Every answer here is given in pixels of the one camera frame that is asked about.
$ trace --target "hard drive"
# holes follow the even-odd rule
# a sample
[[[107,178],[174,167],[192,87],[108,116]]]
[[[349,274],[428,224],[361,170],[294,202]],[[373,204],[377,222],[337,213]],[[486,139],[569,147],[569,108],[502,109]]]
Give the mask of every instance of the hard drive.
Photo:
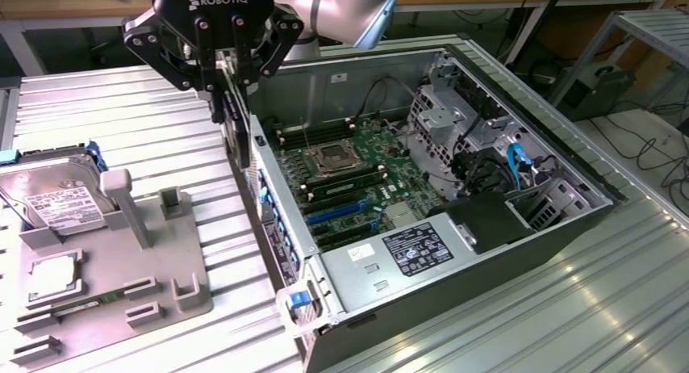
[[[116,205],[99,189],[104,170],[95,143],[15,155],[0,166],[0,198],[24,229],[49,227],[67,236],[105,226]]]

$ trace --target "blue pcie slot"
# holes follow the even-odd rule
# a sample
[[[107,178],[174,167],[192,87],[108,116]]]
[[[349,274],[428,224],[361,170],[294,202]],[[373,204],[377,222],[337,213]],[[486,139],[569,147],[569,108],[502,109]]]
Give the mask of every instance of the blue pcie slot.
[[[305,224],[306,225],[318,224],[321,222],[330,221],[332,219],[334,219],[337,217],[346,216],[348,214],[352,214],[352,213],[357,213],[361,211],[361,209],[364,208],[365,205],[366,205],[366,200],[362,199],[361,201],[353,203],[349,206],[338,207],[337,209],[334,209],[329,212],[324,212],[321,214],[317,214],[317,215],[306,218]]]

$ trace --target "small circuit board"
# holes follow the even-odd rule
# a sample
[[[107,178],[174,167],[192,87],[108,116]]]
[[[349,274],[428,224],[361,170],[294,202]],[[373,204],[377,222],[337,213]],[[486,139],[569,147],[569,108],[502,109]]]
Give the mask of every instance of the small circuit board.
[[[325,141],[318,144],[304,133],[301,142],[282,139],[272,144],[310,234],[324,251],[421,220],[444,203],[422,179],[396,130],[365,119],[348,131],[344,139],[325,141],[314,136],[316,141]]]

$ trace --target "robotiq logo text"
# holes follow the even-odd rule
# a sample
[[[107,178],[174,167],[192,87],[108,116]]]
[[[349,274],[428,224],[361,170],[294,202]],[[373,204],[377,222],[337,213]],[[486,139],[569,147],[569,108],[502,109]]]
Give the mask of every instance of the robotiq logo text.
[[[249,0],[189,0],[189,11],[198,6],[213,6],[216,4],[249,4]]]

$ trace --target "power supply label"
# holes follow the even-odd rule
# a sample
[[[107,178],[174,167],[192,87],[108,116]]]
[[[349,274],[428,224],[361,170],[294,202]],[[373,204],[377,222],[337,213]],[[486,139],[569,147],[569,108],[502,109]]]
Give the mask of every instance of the power supply label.
[[[429,222],[384,237],[384,243],[405,276],[454,258]]]
[[[24,200],[45,225],[53,229],[71,228],[104,218],[84,186],[31,195]]]

